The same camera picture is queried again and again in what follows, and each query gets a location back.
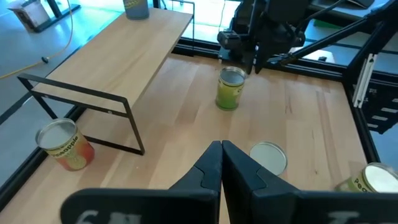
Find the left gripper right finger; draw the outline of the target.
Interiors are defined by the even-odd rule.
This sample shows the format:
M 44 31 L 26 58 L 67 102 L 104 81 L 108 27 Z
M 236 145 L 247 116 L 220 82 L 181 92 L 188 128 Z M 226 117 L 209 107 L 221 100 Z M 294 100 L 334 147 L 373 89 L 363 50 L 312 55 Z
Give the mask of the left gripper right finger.
M 299 190 L 224 140 L 231 224 L 398 224 L 398 194 Z

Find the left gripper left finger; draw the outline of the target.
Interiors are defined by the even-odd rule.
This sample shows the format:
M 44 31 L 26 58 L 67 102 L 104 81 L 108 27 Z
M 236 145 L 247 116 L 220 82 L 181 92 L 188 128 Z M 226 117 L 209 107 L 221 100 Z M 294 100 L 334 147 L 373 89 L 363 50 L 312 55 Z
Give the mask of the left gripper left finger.
M 169 189 L 83 189 L 60 208 L 62 224 L 218 224 L 223 149 L 213 141 Z

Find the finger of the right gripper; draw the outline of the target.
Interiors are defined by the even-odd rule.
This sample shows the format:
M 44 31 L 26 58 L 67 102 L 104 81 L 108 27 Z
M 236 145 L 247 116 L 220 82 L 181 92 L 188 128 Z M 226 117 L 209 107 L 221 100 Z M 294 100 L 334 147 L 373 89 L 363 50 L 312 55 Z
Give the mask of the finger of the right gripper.
M 264 52 L 259 49 L 256 54 L 256 62 L 254 66 L 256 74 L 258 74 L 263 68 L 264 57 Z
M 246 74 L 250 75 L 251 70 L 252 70 L 252 65 L 253 65 L 253 60 L 254 60 L 254 52 L 246 52 L 244 56 L 245 60 L 245 67 L 246 67 Z

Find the yellow-green labelled can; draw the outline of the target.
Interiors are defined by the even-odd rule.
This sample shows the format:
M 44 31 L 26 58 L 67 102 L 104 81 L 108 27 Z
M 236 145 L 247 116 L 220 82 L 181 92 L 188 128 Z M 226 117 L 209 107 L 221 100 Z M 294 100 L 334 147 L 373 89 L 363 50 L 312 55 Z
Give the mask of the yellow-green labelled can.
M 225 67 L 220 71 L 215 103 L 222 110 L 235 110 L 243 91 L 246 72 L 238 67 Z

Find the orange pineapple can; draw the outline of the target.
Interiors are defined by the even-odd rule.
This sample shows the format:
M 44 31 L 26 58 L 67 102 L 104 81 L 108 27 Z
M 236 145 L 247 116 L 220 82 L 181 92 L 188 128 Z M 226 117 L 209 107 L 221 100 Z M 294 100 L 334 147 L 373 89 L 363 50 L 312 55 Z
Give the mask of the orange pineapple can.
M 37 145 L 53 157 L 64 169 L 85 168 L 95 157 L 95 150 L 82 135 L 74 121 L 57 118 L 37 131 Z
M 281 175 L 287 168 L 287 156 L 283 149 L 273 142 L 255 144 L 249 156 L 274 175 Z

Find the green pears can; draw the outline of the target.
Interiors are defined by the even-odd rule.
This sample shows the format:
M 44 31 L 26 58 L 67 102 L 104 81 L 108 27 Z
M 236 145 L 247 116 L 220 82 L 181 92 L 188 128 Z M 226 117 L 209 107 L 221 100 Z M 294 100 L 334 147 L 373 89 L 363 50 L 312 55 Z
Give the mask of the green pears can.
M 372 162 L 339 183 L 335 190 L 398 194 L 398 173 L 390 166 Z

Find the black floor stand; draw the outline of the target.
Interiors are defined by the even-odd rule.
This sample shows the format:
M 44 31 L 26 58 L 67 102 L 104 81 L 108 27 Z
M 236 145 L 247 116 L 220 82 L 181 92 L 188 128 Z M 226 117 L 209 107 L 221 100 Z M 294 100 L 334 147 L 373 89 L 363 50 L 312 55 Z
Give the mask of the black floor stand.
M 40 33 L 50 26 L 54 25 L 56 22 L 62 20 L 63 18 L 70 16 L 73 12 L 79 10 L 81 6 L 79 4 L 71 4 L 68 3 L 68 6 L 64 10 L 60 10 L 56 0 L 46 0 L 47 4 L 51 8 L 53 16 L 50 16 L 50 19 L 39 25 L 38 27 L 33 28 L 33 31 L 36 33 Z

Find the cardboard box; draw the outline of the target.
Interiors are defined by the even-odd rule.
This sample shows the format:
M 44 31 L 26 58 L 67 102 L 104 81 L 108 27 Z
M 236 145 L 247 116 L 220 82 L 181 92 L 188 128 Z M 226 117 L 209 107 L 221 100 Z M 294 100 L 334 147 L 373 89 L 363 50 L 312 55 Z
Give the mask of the cardboard box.
M 40 0 L 14 0 L 7 9 L 12 11 L 28 32 L 45 24 L 50 17 Z

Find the black aluminium rig frame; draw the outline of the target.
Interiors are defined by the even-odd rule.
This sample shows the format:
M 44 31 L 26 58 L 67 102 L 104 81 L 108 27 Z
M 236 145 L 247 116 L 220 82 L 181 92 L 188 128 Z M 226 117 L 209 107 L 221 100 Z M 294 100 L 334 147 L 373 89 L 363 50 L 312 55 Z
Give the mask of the black aluminium rig frame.
M 387 13 L 397 13 L 397 21 L 398 21 L 398 0 L 389 0 L 384 4 L 380 4 L 377 7 L 375 6 L 369 15 L 365 15 L 362 19 L 357 20 L 355 22 L 349 23 L 348 19 L 343 19 L 342 21 L 335 22 L 336 25 L 342 26 L 347 25 L 341 31 L 335 32 L 334 34 L 325 37 L 324 39 L 330 39 L 330 42 L 327 42 L 328 45 L 332 44 L 333 42 L 337 42 L 337 37 L 332 40 L 332 37 L 338 36 L 337 33 L 342 32 L 345 29 L 352 29 L 353 31 L 364 31 L 367 33 L 371 33 L 371 36 L 367 40 L 367 42 L 359 48 L 359 52 L 356 54 L 354 59 L 350 62 L 348 66 L 343 65 L 332 65 L 330 62 L 322 62 L 310 59 L 304 59 L 304 55 L 301 58 L 299 56 L 295 56 L 295 59 L 290 58 L 284 64 L 281 63 L 271 63 L 268 62 L 264 68 L 269 68 L 271 70 L 279 70 L 282 72 L 290 72 L 296 73 L 299 75 L 304 75 L 307 77 L 314 77 L 314 78 L 321 78 L 324 80 L 332 80 L 336 82 L 341 82 L 342 84 L 348 84 L 349 81 L 354 80 L 354 76 L 349 76 L 349 73 L 359 75 L 359 72 L 354 73 L 355 69 L 359 69 L 359 59 L 365 59 L 365 53 L 388 53 L 382 50 L 387 45 L 387 41 L 392 39 L 388 37 L 386 40 L 382 40 L 381 37 L 376 39 L 376 34 L 379 35 L 382 31 L 387 32 L 387 28 L 382 28 L 383 21 L 387 21 L 388 19 L 392 19 L 387 17 Z M 370 22 L 370 25 L 364 25 L 363 27 L 359 26 L 359 22 Z M 324 39 L 317 40 L 314 44 L 304 48 L 312 47 L 311 53 L 315 53 L 315 47 L 320 47 L 321 43 Z M 173 48 L 172 53 L 177 55 L 184 55 L 184 56 L 203 56 L 206 58 L 217 58 L 221 59 L 221 56 L 218 54 L 223 52 L 223 48 L 216 44 L 211 44 L 210 42 L 204 41 L 196 41 L 195 39 L 180 39 L 176 46 Z M 382 90 L 390 91 L 389 93 L 392 94 L 392 91 L 398 93 L 398 72 L 396 73 L 389 73 L 383 72 L 379 70 L 373 71 L 373 78 L 370 79 L 370 84 L 372 86 L 378 86 L 378 88 L 382 88 Z M 23 103 L 29 100 L 31 97 L 38 96 L 41 97 L 41 101 L 39 103 L 45 103 L 42 99 L 43 96 L 39 96 L 39 92 L 35 92 L 32 90 L 33 87 L 28 87 L 27 95 L 24 95 L 17 103 L 11 106 L 11 109 L 7 110 L 4 115 L 0 116 L 0 124 L 9 118 L 13 113 L 19 109 Z M 78 119 L 82 116 L 82 114 L 89 109 L 88 107 L 78 106 L 76 104 L 72 104 L 73 107 L 69 110 L 69 112 L 65 115 L 65 118 L 70 118 L 73 121 L 78 121 Z M 353 109 L 353 118 L 359 133 L 359 138 L 361 140 L 361 144 L 364 147 L 364 152 L 366 159 L 369 161 L 379 161 L 379 155 L 376 152 L 376 147 L 374 145 L 373 140 L 371 139 L 370 135 L 370 128 L 366 127 L 366 116 L 370 118 L 370 115 L 365 115 L 364 112 L 360 112 L 359 109 Z M 5 184 L 0 187 L 0 213 L 7 207 L 10 201 L 18 194 L 18 191 L 25 185 L 25 183 L 30 179 L 30 177 L 34 174 L 34 172 L 40 167 L 41 163 L 48 157 L 47 153 L 44 153 L 41 148 L 37 147 L 33 153 L 18 167 L 18 169 L 11 175 L 9 179 L 6 180 Z

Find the silver aluminium bracket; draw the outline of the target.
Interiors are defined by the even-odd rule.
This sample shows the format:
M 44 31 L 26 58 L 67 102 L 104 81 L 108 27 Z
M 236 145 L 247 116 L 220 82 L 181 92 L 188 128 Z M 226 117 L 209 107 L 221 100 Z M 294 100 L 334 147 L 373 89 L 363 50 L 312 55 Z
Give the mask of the silver aluminium bracket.
M 364 60 L 353 95 L 353 106 L 355 108 L 361 108 L 364 103 L 376 59 L 377 54 L 369 54 Z

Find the wooden shelf with black frame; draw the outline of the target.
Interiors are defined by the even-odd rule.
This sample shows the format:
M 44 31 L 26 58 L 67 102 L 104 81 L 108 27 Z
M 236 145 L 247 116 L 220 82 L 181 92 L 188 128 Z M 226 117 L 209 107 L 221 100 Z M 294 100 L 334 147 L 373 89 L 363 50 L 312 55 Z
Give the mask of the wooden shelf with black frame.
M 193 14 L 151 8 L 149 18 L 120 15 L 47 77 L 22 73 L 20 82 L 52 119 L 45 99 L 79 108 L 76 123 L 87 140 L 145 153 L 132 107 L 193 19 Z

